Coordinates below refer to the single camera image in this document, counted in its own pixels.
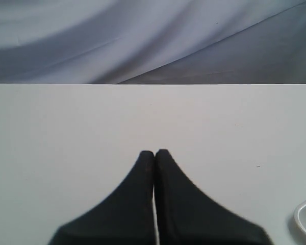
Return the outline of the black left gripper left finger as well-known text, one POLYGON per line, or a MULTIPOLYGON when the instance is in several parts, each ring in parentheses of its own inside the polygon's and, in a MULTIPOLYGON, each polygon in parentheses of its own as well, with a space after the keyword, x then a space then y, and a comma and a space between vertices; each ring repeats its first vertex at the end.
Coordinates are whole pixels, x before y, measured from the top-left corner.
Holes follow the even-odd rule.
POLYGON ((108 197, 62 225, 49 243, 155 244, 154 166, 154 154, 142 151, 128 175, 108 197))

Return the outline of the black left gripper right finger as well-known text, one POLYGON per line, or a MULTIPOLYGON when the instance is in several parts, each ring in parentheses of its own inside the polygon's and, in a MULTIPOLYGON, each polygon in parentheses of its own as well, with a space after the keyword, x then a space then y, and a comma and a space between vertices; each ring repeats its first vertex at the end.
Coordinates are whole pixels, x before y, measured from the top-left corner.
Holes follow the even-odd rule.
POLYGON ((271 244, 265 230, 205 195, 168 150, 155 156, 160 244, 271 244))

